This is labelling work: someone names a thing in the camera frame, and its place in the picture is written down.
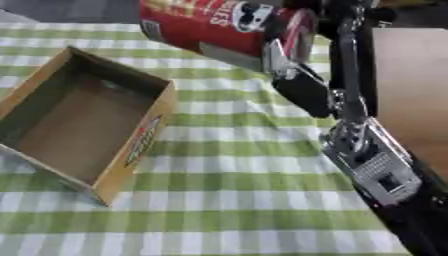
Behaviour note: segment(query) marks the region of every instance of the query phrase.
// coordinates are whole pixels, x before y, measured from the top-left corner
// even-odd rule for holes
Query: table
[[[311,58],[325,77],[327,44]],[[0,94],[65,45],[172,79],[177,112],[110,208],[2,166],[1,255],[409,255],[320,153],[331,120],[138,25],[0,24]]]

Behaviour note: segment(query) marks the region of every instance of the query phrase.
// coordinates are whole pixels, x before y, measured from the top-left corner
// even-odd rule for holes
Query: pringles can
[[[140,7],[142,30],[149,39],[258,72],[263,71],[268,31],[275,31],[288,59],[302,63],[317,26],[310,9],[246,1],[141,0]]]

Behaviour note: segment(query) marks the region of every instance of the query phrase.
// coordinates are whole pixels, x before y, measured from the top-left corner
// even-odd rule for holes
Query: can lid
[[[317,17],[313,11],[297,10],[291,17],[283,34],[283,51],[295,63],[308,60],[317,29]]]

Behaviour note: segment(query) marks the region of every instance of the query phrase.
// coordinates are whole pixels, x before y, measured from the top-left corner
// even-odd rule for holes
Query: cardboard box
[[[378,119],[448,182],[448,31],[374,30]]]
[[[170,81],[68,47],[0,102],[0,154],[109,205],[174,103]]]

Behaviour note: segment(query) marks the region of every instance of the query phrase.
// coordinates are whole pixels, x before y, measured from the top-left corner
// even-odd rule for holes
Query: printed label on can
[[[160,23],[152,20],[142,20],[142,30],[145,35],[154,41],[164,42],[162,32],[160,31]]]
[[[135,138],[134,144],[132,145],[131,153],[129,153],[129,156],[126,159],[125,167],[139,159],[140,156],[142,156],[143,153],[145,153],[145,151],[149,148],[154,140],[154,133],[160,120],[161,116],[158,116],[151,120],[147,125],[140,127],[139,134],[137,135],[137,138]]]
[[[273,10],[273,6],[266,4],[240,2],[233,8],[232,24],[243,33],[263,31],[264,22]]]

